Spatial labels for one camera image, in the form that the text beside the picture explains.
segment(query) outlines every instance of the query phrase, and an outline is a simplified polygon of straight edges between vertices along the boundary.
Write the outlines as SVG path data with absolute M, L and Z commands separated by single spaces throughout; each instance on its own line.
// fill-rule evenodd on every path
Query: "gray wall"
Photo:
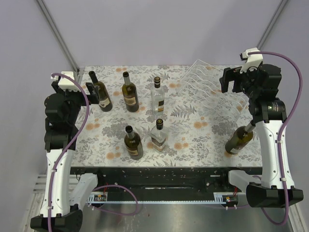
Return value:
M 44 100 L 50 74 L 70 70 L 34 0 L 0 7 L 0 225 L 16 232 L 46 170 Z
M 85 65 L 237 64 L 280 0 L 45 0 Z
M 298 108 L 291 119 L 286 133 L 287 151 L 290 170 L 297 188 L 303 189 L 304 200 L 299 204 L 305 221 L 309 221 L 309 2 L 308 0 L 290 1 L 282 13 L 277 26 L 263 48 L 264 51 L 282 53 L 291 58 L 299 66 L 304 86 Z M 279 97 L 290 111 L 298 90 L 298 77 L 294 68 L 285 60 L 264 56 L 267 63 L 282 68 L 282 81 Z

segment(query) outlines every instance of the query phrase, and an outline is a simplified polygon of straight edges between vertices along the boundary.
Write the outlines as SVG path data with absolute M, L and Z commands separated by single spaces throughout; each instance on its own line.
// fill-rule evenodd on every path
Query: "dark glass bottle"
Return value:
M 105 85 L 103 84 L 103 82 L 98 81 L 94 71 L 90 71 L 88 74 L 93 82 L 93 85 L 95 87 L 98 86 L 98 98 L 100 101 L 98 104 L 99 107 L 104 112 L 110 111 L 112 109 L 112 101 L 110 96 L 108 95 Z
M 122 86 L 122 94 L 124 95 L 125 98 L 126 109 L 129 112 L 136 112 L 140 107 L 139 99 L 137 97 L 136 86 L 130 81 L 128 72 L 124 72 L 123 77 L 125 83 Z
M 142 158 L 144 154 L 140 136 L 139 134 L 133 131 L 133 128 L 131 126 L 126 126 L 126 132 L 127 132 L 127 135 L 125 136 L 126 149 L 132 159 L 139 160 L 140 158 Z
M 225 150 L 232 155 L 236 155 L 253 138 L 254 126 L 249 123 L 246 127 L 239 127 L 232 137 L 225 144 Z

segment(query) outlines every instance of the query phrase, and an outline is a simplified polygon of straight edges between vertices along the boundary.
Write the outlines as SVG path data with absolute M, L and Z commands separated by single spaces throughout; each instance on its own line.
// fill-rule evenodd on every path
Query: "floral tablecloth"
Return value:
M 224 145 L 234 129 L 229 120 L 213 120 L 208 110 L 198 102 L 177 96 L 179 79 L 190 66 L 87 66 L 82 86 L 91 82 L 89 71 L 107 88 L 113 108 L 102 112 L 98 105 L 90 106 L 87 124 L 78 137 L 72 166 L 262 166 L 260 144 L 257 136 L 239 154 L 231 156 Z M 140 108 L 131 113 L 126 110 L 121 92 L 124 83 L 122 72 L 130 73 L 131 82 L 137 86 Z M 162 153 L 152 148 L 150 130 L 155 126 L 152 115 L 150 88 L 153 78 L 161 77 L 165 90 L 164 126 L 169 127 L 168 145 Z M 251 116 L 244 110 L 238 125 L 246 125 Z M 76 126 L 80 127 L 85 107 L 79 113 Z M 144 155 L 140 160 L 130 158 L 124 145 L 125 127 L 131 125 L 141 136 Z

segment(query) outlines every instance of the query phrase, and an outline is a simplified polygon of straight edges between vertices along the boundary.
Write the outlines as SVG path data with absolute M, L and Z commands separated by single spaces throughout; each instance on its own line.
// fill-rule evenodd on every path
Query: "table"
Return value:
M 89 71 L 95 71 L 111 97 L 113 108 L 102 112 L 98 105 L 90 106 L 90 115 L 79 135 L 72 166 L 121 167 L 239 167 L 262 166 L 259 139 L 255 136 L 239 154 L 225 152 L 224 145 L 234 132 L 233 122 L 210 120 L 208 111 L 198 102 L 177 96 L 179 79 L 190 66 L 87 66 L 82 87 L 91 82 Z M 126 110 L 121 87 L 122 73 L 128 71 L 131 82 L 137 86 L 140 108 L 131 113 Z M 168 146 L 162 153 L 152 148 L 150 130 L 155 126 L 151 110 L 150 88 L 153 78 L 161 77 L 165 89 L 165 109 L 162 119 L 169 127 Z M 244 110 L 237 124 L 246 125 L 251 120 Z M 76 126 L 85 116 L 85 107 L 79 113 Z M 125 127 L 131 125 L 141 136 L 144 155 L 140 160 L 130 158 L 124 145 Z

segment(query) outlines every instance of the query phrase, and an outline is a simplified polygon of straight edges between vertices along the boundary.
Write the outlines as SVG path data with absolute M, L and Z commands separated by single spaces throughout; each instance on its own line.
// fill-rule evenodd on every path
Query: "wine bottle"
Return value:
M 251 122 L 246 127 L 239 127 L 225 144 L 225 150 L 232 155 L 239 153 L 253 138 L 254 127 Z
M 139 100 L 137 97 L 136 86 L 130 81 L 128 72 L 124 72 L 123 77 L 125 83 L 122 86 L 122 94 L 124 95 L 125 98 L 126 109 L 129 112 L 136 112 L 140 107 Z
M 133 131 L 133 128 L 131 126 L 126 126 L 126 132 L 127 132 L 127 135 L 125 136 L 126 149 L 132 159 L 139 160 L 140 158 L 142 158 L 144 154 L 140 136 L 139 134 Z
M 164 89 L 161 87 L 160 82 L 160 77 L 155 77 L 154 85 L 151 87 L 150 90 L 154 115 L 161 115 L 164 111 Z
M 90 71 L 88 74 L 93 82 L 93 85 L 95 87 L 98 87 L 99 107 L 104 112 L 110 111 L 112 109 L 112 101 L 106 90 L 105 85 L 103 84 L 103 82 L 98 81 L 94 71 Z
M 163 120 L 157 119 L 155 127 L 150 132 L 151 142 L 153 148 L 158 151 L 162 151 L 168 143 L 169 130 L 167 127 L 163 127 Z

